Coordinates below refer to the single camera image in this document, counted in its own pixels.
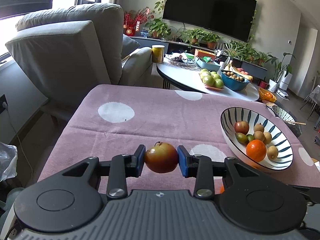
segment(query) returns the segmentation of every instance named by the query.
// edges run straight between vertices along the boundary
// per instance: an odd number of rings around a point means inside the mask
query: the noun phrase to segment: black tv screen
[[[167,0],[163,18],[248,41],[256,0]]]

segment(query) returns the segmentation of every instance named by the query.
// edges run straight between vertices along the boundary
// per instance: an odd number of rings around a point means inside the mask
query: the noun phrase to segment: pink tablecloth
[[[108,102],[113,102],[108,104],[108,109],[114,110],[111,113],[101,107]],[[115,155],[133,154],[139,144],[148,149],[157,141],[175,147],[184,145],[194,154],[223,162],[226,156],[234,155],[222,136],[220,115],[233,106],[249,108],[267,117],[291,143],[292,166],[271,174],[273,178],[286,184],[320,187],[320,172],[310,156],[283,121],[274,117],[264,104],[195,92],[113,85],[99,85],[86,96],[57,141],[40,180],[89,156],[111,160]],[[144,166],[140,178],[127,179],[129,190],[192,191],[194,182],[193,178],[182,177],[179,166],[167,174],[153,173]],[[220,187],[220,180],[216,182],[216,187]],[[107,178],[103,178],[99,191],[105,192],[106,185]]]

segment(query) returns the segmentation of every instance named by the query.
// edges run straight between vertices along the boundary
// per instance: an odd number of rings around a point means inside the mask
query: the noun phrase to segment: yellow basket
[[[260,95],[260,99],[261,100],[266,100],[266,101],[269,101],[271,103],[274,103],[277,101],[277,98],[274,94],[272,94],[271,92],[269,92],[273,97],[270,98],[268,96],[266,96],[266,93],[268,93],[267,90],[263,89],[263,88],[259,88],[259,95]]]

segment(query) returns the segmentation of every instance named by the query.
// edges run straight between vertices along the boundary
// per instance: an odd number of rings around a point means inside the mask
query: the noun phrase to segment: striped bowl
[[[295,120],[293,119],[293,117],[285,110],[283,110],[282,108],[280,108],[279,106],[273,106],[272,110],[275,112],[275,114],[277,116],[279,116],[282,120],[284,121],[288,121],[288,122],[295,122]]]
[[[248,134],[253,134],[253,127],[257,123],[261,123],[264,126],[265,131],[270,132],[272,135],[272,141],[267,145],[267,148],[272,145],[277,147],[279,150],[278,158],[271,161],[268,156],[266,156],[264,160],[259,163],[249,158],[245,153],[246,146],[239,143],[235,136],[234,124],[238,121],[247,121],[249,123],[250,130]],[[288,139],[276,125],[264,116],[246,108],[231,107],[223,111],[220,122],[222,134],[226,143],[233,153],[248,165],[261,171],[271,173],[286,170],[292,164],[293,152]]]

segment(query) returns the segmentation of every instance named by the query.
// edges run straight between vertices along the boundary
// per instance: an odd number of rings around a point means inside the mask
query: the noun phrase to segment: white oval table
[[[157,63],[157,71],[166,82],[184,91],[201,92],[217,96],[238,98],[246,101],[256,101],[259,99],[259,92],[251,83],[249,83],[244,90],[238,92],[232,91],[226,86],[224,87],[224,90],[219,92],[207,89],[204,87],[199,77],[199,71],[188,70],[172,65],[167,58],[164,58],[163,63]],[[164,84],[163,88],[168,89],[169,86]]]

